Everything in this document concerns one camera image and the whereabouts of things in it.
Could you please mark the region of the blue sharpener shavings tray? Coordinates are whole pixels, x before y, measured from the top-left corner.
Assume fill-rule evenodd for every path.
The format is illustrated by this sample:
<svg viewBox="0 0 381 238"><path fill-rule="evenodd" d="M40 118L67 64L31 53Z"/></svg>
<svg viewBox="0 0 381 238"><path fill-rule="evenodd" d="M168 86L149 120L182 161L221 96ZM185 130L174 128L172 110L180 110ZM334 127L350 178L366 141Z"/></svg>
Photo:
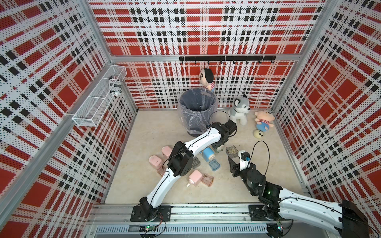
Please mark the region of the blue sharpener shavings tray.
<svg viewBox="0 0 381 238"><path fill-rule="evenodd" d="M209 162L209 166L212 169L213 172L217 171L220 168L220 164L216 159L213 159Z"/></svg>

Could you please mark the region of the pink sharpener shavings tray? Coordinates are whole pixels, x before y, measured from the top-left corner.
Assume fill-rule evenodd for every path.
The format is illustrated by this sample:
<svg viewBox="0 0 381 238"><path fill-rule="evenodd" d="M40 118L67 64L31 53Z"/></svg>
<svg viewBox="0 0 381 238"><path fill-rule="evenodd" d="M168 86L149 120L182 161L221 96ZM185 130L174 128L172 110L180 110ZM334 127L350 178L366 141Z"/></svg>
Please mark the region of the pink sharpener shavings tray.
<svg viewBox="0 0 381 238"><path fill-rule="evenodd" d="M208 174L204 174L201 178L201 182L205 185L207 185L208 187L211 187L212 184L213 184L213 181L214 181L214 177L213 176L210 176Z"/></svg>

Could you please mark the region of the bright blue pencil sharpener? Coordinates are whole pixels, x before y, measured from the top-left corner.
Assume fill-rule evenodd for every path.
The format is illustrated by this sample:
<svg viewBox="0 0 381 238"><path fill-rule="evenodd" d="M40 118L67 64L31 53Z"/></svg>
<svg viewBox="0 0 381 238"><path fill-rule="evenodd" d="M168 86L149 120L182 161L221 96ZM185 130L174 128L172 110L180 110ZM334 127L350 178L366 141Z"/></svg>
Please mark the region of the bright blue pencil sharpener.
<svg viewBox="0 0 381 238"><path fill-rule="evenodd" d="M206 162L209 162L215 158L215 153L210 147L207 147L202 151L202 157Z"/></svg>

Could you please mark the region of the pink pencil sharpener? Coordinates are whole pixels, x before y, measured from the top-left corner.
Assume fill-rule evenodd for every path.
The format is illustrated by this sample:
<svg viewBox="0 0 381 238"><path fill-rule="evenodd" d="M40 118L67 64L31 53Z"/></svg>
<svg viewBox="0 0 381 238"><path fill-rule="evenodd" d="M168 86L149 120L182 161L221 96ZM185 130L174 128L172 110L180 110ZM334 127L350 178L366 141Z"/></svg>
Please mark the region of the pink pencil sharpener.
<svg viewBox="0 0 381 238"><path fill-rule="evenodd" d="M151 156L148 161L155 170L160 169L163 165L163 160L156 155Z"/></svg>
<svg viewBox="0 0 381 238"><path fill-rule="evenodd" d="M189 176L187 187L189 187L190 185L198 186L202 178L203 173L201 173L199 170L194 170Z"/></svg>
<svg viewBox="0 0 381 238"><path fill-rule="evenodd" d="M164 146L164 147L162 148L161 151L162 151L163 156L164 156L166 159L169 159L169 158L170 158L171 153L172 153L172 148L171 148L171 147L169 147L169 146Z"/></svg>

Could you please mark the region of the green pencil sharpener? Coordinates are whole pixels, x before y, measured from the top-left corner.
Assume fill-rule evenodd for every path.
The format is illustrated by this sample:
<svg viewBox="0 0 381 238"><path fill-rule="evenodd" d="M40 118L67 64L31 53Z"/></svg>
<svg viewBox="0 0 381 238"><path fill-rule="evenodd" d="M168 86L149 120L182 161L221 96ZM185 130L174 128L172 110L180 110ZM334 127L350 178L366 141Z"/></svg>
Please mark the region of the green pencil sharpener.
<svg viewBox="0 0 381 238"><path fill-rule="evenodd" d="M213 151L214 151L216 154L222 152L223 149L224 149L224 144L220 144L220 143L213 143L211 146L212 146L212 148L213 148Z"/></svg>

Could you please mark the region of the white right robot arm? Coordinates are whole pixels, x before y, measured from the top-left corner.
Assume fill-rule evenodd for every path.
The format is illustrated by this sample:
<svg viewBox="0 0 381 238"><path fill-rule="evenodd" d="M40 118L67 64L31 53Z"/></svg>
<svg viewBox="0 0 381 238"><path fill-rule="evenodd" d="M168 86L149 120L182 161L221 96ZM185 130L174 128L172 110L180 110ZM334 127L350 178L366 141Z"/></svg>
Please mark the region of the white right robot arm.
<svg viewBox="0 0 381 238"><path fill-rule="evenodd" d="M235 163L228 158L230 173L240 177L251 196L262 203L262 214L271 220L300 221L342 238L368 238L367 217L351 201L322 201L292 192L266 181L265 175L249 162Z"/></svg>

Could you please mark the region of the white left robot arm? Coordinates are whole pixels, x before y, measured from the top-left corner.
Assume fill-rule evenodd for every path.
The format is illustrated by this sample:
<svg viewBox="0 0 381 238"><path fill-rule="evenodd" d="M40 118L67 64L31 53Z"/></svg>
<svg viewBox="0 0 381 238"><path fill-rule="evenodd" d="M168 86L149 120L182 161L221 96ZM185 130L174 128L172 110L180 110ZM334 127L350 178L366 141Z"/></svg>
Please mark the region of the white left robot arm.
<svg viewBox="0 0 381 238"><path fill-rule="evenodd" d="M137 208L141 210L143 219L151 221L156 218L157 208L162 204L174 183L191 170L195 155L214 143L225 144L236 131L237 125L232 120L224 124L217 122L191 141L185 143L178 141L167 160L167 169L162 179L151 193L140 199Z"/></svg>

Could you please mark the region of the grey white husky plush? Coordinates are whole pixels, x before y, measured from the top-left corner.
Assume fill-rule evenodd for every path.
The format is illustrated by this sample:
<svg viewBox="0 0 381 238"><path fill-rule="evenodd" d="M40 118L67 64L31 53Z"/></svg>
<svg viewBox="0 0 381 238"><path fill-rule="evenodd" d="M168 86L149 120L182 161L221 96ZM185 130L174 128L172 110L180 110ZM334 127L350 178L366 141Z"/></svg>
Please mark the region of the grey white husky plush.
<svg viewBox="0 0 381 238"><path fill-rule="evenodd" d="M239 121L241 125L245 126L248 123L247 114L250 109L250 101L244 94L241 98L235 99L233 106L229 109L230 120L236 124Z"/></svg>

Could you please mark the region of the pink pig plush blue shirt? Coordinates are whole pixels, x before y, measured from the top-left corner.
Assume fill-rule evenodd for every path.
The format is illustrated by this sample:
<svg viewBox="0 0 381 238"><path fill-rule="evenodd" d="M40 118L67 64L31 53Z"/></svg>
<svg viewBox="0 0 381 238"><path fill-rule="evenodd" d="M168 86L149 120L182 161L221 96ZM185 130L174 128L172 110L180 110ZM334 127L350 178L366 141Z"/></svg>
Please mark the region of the pink pig plush blue shirt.
<svg viewBox="0 0 381 238"><path fill-rule="evenodd" d="M255 116L258 130L265 132L274 127L273 121L275 120L275 116L273 114L267 111L257 111L255 112Z"/></svg>

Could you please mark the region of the hanging boy doll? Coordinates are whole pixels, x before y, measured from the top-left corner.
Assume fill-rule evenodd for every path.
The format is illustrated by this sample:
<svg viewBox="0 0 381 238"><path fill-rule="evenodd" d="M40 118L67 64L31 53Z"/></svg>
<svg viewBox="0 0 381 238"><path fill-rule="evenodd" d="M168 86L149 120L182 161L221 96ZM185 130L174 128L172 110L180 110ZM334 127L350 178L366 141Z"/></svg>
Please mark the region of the hanging boy doll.
<svg viewBox="0 0 381 238"><path fill-rule="evenodd" d="M214 83L214 75L210 68L204 68L199 73L199 81L200 84L207 90L214 92L215 83Z"/></svg>

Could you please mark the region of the small striped can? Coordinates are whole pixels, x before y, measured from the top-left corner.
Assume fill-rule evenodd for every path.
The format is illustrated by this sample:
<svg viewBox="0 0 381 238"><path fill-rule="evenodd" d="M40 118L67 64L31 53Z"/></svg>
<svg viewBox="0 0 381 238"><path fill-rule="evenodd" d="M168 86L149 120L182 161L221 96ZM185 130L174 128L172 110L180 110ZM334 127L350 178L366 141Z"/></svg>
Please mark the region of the small striped can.
<svg viewBox="0 0 381 238"><path fill-rule="evenodd" d="M109 79L109 87L112 96L117 97L122 95L122 84L117 75Z"/></svg>

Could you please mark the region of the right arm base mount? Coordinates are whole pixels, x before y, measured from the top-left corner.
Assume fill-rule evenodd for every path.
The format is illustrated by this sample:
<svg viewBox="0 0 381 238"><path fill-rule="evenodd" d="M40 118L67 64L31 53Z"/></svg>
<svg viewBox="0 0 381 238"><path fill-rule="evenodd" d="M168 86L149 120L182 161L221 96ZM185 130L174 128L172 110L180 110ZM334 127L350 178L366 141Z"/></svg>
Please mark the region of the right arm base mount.
<svg viewBox="0 0 381 238"><path fill-rule="evenodd" d="M268 205L249 205L249 215L252 221L278 220L278 209Z"/></svg>

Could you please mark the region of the black hook rail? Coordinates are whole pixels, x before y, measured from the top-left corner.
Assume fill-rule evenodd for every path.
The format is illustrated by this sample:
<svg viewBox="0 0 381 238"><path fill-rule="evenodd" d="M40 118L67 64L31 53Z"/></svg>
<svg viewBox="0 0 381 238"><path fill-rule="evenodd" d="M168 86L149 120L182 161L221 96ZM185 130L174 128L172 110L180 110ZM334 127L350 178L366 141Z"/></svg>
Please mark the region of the black hook rail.
<svg viewBox="0 0 381 238"><path fill-rule="evenodd" d="M180 62L199 62L199 61L206 61L206 62L211 62L211 61L270 61L274 62L276 60L275 55L269 55L269 56L181 56L179 57Z"/></svg>

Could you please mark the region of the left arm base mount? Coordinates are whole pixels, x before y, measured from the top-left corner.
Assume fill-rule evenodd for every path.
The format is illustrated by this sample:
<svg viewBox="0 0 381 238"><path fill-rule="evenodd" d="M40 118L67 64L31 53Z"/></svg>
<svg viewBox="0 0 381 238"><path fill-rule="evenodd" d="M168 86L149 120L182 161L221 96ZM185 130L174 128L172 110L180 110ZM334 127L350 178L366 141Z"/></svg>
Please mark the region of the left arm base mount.
<svg viewBox="0 0 381 238"><path fill-rule="evenodd" d="M131 222L169 222L171 218L172 206L161 205L157 208L144 209L141 205L133 208L130 221Z"/></svg>

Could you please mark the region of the aluminium front rail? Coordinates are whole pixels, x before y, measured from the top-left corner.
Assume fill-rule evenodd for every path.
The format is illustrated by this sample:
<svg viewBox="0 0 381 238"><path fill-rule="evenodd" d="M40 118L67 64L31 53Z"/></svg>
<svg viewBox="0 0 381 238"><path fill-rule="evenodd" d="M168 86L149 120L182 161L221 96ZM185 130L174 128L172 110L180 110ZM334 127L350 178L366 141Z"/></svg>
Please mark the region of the aluminium front rail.
<svg viewBox="0 0 381 238"><path fill-rule="evenodd" d="M159 208L155 218L147 221L133 204L102 204L96 205L90 212L84 237L164 238L167 235L186 238L192 235L266 237L272 224L278 228L292 225L287 237L302 237L307 231L312 231L314 237L332 236L319 228L297 221L258 218L254 213L261 208L260 203L164 204Z"/></svg>

